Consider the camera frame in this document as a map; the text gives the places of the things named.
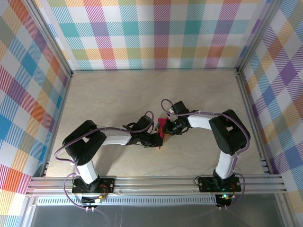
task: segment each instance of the black mounting bracket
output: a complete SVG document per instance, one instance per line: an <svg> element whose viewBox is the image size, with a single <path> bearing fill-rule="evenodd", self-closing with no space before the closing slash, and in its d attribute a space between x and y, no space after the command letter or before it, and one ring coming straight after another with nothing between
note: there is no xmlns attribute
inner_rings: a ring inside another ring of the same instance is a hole
<svg viewBox="0 0 303 227"><path fill-rule="evenodd" d="M241 192L241 185L239 178L234 176L227 183L218 186L213 177L199 177L198 178L199 192Z"/></svg>
<svg viewBox="0 0 303 227"><path fill-rule="evenodd" d="M86 184L82 178L75 177L72 181L72 193L96 193L96 194L104 194L104 187L105 185L108 189L108 192L105 193L113 193L115 188L115 178L97 178L90 184Z"/></svg>

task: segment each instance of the gray floor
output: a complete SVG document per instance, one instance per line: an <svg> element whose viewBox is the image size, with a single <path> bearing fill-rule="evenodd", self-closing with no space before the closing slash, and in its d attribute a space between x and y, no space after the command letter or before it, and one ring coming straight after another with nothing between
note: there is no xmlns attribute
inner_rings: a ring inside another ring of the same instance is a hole
<svg viewBox="0 0 303 227"><path fill-rule="evenodd" d="M98 126L136 122L147 110L157 121L165 117L160 102L182 100L189 110L223 112L233 109L251 133L243 100L231 70L126 70L75 73L64 107L53 153L63 139L85 120ZM93 158L99 175L209 175L219 158L211 131L191 129L170 137L161 149L140 146L103 146ZM68 157L62 152L59 157ZM73 172L66 162L52 157L47 176ZM262 174L254 139L240 155L236 172Z"/></svg>
<svg viewBox="0 0 303 227"><path fill-rule="evenodd" d="M32 227L283 227L273 194L245 195L227 210L214 205L100 206L84 212L74 206L37 206Z"/></svg>

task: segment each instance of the colorful checkered wall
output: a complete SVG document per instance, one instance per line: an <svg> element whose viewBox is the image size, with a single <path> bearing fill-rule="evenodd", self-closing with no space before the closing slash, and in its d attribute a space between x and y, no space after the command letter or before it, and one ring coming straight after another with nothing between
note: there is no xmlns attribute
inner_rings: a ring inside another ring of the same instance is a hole
<svg viewBox="0 0 303 227"><path fill-rule="evenodd" d="M17 225L68 77L21 0L0 0L0 227Z"/></svg>
<svg viewBox="0 0 303 227"><path fill-rule="evenodd" d="M36 2L72 68L115 70L234 68L270 0Z"/></svg>
<svg viewBox="0 0 303 227"><path fill-rule="evenodd" d="M284 0L244 74L271 164L303 226L303 0Z"/></svg>

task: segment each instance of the metal vent grille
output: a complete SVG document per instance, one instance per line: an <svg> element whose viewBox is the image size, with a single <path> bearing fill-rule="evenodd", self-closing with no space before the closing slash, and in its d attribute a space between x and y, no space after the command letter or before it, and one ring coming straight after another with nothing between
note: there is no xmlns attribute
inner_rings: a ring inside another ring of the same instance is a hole
<svg viewBox="0 0 303 227"><path fill-rule="evenodd" d="M81 200L76 197L71 197L71 200L77 204L81 203ZM73 205L65 196L41 196L38 199L37 205L40 206L57 206L57 205Z"/></svg>
<svg viewBox="0 0 303 227"><path fill-rule="evenodd" d="M73 202L80 204L80 199L71 198ZM194 196L108 196L100 205L187 205L187 204L214 204L214 195ZM41 196L37 205L56 206L72 205L64 196Z"/></svg>

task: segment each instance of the robotic arm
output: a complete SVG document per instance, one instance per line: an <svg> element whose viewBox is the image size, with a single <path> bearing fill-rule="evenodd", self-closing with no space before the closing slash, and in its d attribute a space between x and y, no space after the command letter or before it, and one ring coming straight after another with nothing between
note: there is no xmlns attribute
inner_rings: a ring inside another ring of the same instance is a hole
<svg viewBox="0 0 303 227"><path fill-rule="evenodd" d="M66 148L66 152L75 162L82 180L90 191L95 188L95 184L98 184L98 181L96 180L99 176L95 171L92 158L101 146L110 144L126 146L138 143L141 143L141 146L145 148L162 146L163 139L160 137L160 134L148 133L147 131L149 128L140 133L131 133L131 131L139 131L147 128L151 122L152 119L144 115L137 123L130 123L127 126L124 126L130 132L112 129L97 131ZM92 120L85 121L64 139L62 143L63 146L96 128L97 125Z"/></svg>
<svg viewBox="0 0 303 227"><path fill-rule="evenodd" d="M211 115L199 114L199 111L190 112L182 101L171 106L171 111L176 114L193 114L186 116L178 116L174 121L166 120L162 127L162 134L182 135L189 128L204 128L212 130L218 147L221 150L217 167L213 173L213 183L217 189L224 189L225 186L234 178L233 164L237 156L237 151L244 148L247 139L241 129L232 121L224 116L213 117ZM233 110L227 110L223 114L231 117L245 130L250 139L250 134L240 121Z"/></svg>
<svg viewBox="0 0 303 227"><path fill-rule="evenodd" d="M89 136L71 144L66 148L69 156L72 157L75 165L80 173L81 184L83 184L88 192L95 192L101 184L101 178L96 173L92 158L98 149L103 145L120 144L124 146L140 144L147 147L162 146L163 140L161 134L164 135L182 135L189 128L204 128L212 130L217 145L221 153L218 166L215 168L213 177L211 179L201 177L203 187L199 187L201 192L210 192L210 190L224 191L232 184L234 185L239 180L233 174L233 163L236 159L236 152L244 148L247 140L242 130L232 121L224 116L211 116L199 114L199 111L194 110L190 112L182 101L177 102L171 106L171 111L174 114L191 114L185 116L178 116L174 121L166 120L165 125L160 132L148 133L147 128L152 119L148 116L143 116L137 123L130 123L124 126L128 132L119 130L104 130L96 131ZM227 110L223 114L231 117L245 130L250 139L250 134L244 127L238 116L233 110ZM72 132L65 140L63 145L81 137L85 133L94 130L97 125L92 120L85 121L74 132ZM131 131L139 131L147 128L140 133L132 133Z"/></svg>

